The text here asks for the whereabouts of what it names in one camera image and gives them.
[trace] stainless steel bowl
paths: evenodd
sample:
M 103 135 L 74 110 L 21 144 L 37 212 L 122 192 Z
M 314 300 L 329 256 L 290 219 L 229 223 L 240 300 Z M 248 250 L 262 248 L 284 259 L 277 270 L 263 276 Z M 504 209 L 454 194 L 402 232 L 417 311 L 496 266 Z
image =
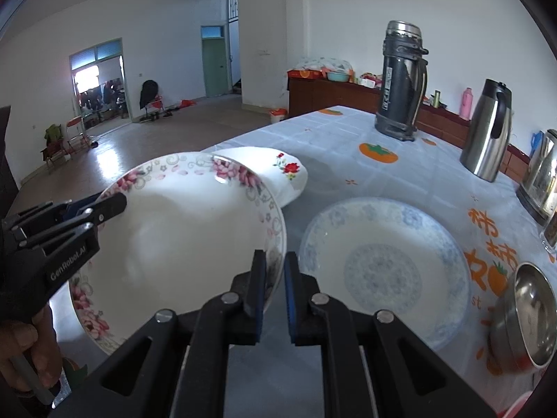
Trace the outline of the stainless steel bowl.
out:
M 531 372 L 546 367 L 555 353 L 557 304 L 545 275 L 522 263 L 495 306 L 489 341 L 506 372 Z

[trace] blue patterned plate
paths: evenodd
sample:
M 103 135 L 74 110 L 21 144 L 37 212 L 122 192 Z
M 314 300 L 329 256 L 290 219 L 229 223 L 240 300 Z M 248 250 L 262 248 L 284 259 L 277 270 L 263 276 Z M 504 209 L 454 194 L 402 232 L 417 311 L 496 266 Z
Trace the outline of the blue patterned plate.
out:
M 432 349 L 466 317 L 470 272 L 462 250 L 436 220 L 385 198 L 335 203 L 307 227 L 300 270 L 355 311 L 390 309 Z

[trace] brown sideboard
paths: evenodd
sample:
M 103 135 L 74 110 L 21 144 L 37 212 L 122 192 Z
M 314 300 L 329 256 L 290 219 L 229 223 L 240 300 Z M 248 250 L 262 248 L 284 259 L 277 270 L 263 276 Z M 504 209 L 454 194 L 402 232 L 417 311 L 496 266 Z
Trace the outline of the brown sideboard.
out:
M 379 106 L 379 90 L 366 88 L 354 83 L 330 82 L 328 80 L 311 80 L 290 78 L 289 115 L 300 116 L 312 111 L 335 105 L 356 108 L 375 113 Z M 434 135 L 459 148 L 464 146 L 470 121 L 444 110 L 422 105 L 416 127 Z M 530 158 L 512 145 L 507 148 L 500 171 L 516 182 L 520 182 L 528 167 Z

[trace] silver kettle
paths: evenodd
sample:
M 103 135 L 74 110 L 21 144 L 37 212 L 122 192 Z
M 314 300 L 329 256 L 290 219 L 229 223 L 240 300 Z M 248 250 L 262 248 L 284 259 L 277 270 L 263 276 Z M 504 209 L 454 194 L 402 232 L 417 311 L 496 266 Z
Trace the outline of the silver kettle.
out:
M 549 129 L 530 159 L 516 191 L 520 202 L 539 224 L 557 207 L 557 131 Z
M 472 116 L 460 163 L 493 182 L 511 136 L 512 93 L 504 83 L 487 79 Z

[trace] green door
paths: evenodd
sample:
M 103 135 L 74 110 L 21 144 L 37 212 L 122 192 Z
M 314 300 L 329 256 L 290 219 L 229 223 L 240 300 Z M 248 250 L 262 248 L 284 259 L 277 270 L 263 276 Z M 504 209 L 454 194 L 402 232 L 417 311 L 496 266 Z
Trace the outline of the green door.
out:
M 224 38 L 202 39 L 203 74 L 207 97 L 228 92 L 226 44 Z

